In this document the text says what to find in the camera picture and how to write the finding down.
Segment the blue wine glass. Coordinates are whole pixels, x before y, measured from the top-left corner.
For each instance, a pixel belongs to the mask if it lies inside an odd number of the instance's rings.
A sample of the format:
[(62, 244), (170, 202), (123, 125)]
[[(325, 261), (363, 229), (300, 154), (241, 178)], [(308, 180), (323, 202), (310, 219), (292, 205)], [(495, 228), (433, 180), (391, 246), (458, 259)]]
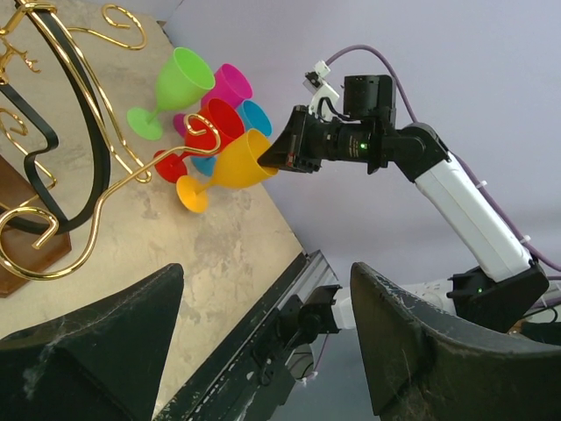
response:
[[(266, 137), (273, 133), (272, 123), (265, 111), (254, 101), (244, 100), (237, 107), (238, 115), (241, 117), (246, 130), (254, 128), (262, 132)], [(192, 157), (191, 162), (201, 174), (212, 176), (217, 157)]]

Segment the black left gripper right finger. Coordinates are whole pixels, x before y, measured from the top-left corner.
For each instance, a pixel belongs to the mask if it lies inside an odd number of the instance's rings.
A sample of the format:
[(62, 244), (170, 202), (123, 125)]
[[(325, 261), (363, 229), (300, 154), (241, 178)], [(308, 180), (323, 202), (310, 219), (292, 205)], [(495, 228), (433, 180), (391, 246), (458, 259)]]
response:
[(352, 310), (382, 420), (558, 420), (560, 348), (449, 314), (364, 262)]

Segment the green wine glass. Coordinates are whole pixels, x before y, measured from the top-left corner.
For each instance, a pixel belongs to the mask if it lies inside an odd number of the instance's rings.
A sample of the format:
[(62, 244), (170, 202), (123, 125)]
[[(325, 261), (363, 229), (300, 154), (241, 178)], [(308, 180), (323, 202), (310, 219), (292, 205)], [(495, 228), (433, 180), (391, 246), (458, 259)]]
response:
[(214, 72), (198, 53), (186, 47), (176, 47), (157, 77), (154, 109), (130, 108), (126, 114), (127, 123), (139, 137), (158, 140), (163, 134), (158, 119), (161, 112), (187, 109), (215, 85)]

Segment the gold black wine glass rack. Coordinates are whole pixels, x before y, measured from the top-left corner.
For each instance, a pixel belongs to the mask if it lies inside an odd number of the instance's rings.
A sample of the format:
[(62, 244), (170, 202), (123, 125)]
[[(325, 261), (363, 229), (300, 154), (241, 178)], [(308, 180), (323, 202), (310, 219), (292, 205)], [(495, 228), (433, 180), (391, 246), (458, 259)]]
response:
[(1, 210), (26, 208), (2, 244), (18, 265), (62, 270), (111, 181), (153, 188), (124, 114), (171, 50), (131, 2), (2, 2)]

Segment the red wine glass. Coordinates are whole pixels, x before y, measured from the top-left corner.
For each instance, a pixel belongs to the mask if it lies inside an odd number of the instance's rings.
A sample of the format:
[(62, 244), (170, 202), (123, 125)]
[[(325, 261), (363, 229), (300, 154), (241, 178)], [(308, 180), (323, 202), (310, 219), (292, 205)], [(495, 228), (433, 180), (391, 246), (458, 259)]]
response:
[[(218, 153), (221, 153), (233, 140), (245, 133), (244, 124), (236, 110), (220, 98), (210, 99), (198, 114), (208, 119), (218, 130), (221, 142)], [(202, 134), (194, 136), (185, 132), (183, 138), (186, 146), (199, 149), (213, 149), (216, 146), (215, 136), (206, 124), (196, 118), (191, 118), (189, 123), (193, 130), (202, 131)], [(155, 169), (163, 179), (175, 183), (180, 176), (188, 174), (184, 159), (189, 155), (192, 156), (191, 163), (201, 174), (212, 176), (217, 160), (216, 153), (211, 156), (187, 152), (172, 153), (160, 161)]]

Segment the pink wine glass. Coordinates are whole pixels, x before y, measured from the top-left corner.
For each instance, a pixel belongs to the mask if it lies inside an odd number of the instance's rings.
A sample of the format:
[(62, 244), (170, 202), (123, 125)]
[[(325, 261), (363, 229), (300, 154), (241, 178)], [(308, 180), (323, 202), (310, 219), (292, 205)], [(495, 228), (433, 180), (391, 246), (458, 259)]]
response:
[(245, 130), (237, 107), (252, 98), (252, 85), (230, 63), (224, 63), (214, 77), (215, 86), (202, 97), (198, 114), (207, 118), (223, 135), (235, 139)]

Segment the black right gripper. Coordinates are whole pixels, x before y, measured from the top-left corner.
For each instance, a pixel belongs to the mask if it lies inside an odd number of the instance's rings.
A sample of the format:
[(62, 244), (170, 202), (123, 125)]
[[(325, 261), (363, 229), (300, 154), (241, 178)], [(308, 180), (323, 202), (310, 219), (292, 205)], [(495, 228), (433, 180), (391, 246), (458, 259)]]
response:
[(258, 158), (264, 168), (311, 174), (323, 161), (365, 163), (369, 174), (381, 164), (381, 139), (388, 119), (375, 116), (356, 121), (333, 118), (325, 121), (296, 105), (274, 143)]

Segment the yellow wine glass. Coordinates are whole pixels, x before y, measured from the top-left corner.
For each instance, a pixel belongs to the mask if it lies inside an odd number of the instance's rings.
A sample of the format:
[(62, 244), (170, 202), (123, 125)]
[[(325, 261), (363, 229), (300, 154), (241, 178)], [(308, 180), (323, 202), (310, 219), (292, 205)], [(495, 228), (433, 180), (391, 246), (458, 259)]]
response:
[(278, 173), (278, 169), (262, 167), (258, 158), (271, 146), (268, 138), (256, 129), (233, 140), (219, 155), (214, 172), (207, 182), (192, 176), (181, 176), (176, 193), (189, 211), (203, 213), (209, 205), (207, 190), (210, 187), (244, 189), (263, 182)]

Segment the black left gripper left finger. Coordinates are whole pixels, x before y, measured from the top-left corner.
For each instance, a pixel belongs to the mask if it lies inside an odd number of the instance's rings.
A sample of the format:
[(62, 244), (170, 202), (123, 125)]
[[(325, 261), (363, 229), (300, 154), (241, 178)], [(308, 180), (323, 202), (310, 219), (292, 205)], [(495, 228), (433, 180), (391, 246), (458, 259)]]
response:
[(66, 315), (1, 340), (3, 420), (149, 420), (184, 271), (168, 264)]

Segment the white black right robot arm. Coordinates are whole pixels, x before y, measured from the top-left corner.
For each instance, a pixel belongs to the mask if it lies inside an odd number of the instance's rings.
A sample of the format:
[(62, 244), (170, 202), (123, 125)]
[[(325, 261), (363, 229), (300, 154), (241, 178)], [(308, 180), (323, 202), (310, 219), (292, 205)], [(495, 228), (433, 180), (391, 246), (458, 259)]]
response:
[[(372, 174), (394, 163), (436, 207), (478, 266), (454, 275), (447, 297), (458, 316), (497, 332), (509, 331), (547, 290), (538, 258), (515, 236), (434, 129), (394, 126), (395, 81), (389, 75), (344, 79), (344, 111), (321, 95), (296, 105), (287, 125), (259, 157), (260, 166), (316, 172), (324, 160), (360, 162)], [(332, 116), (327, 118), (323, 109)]]

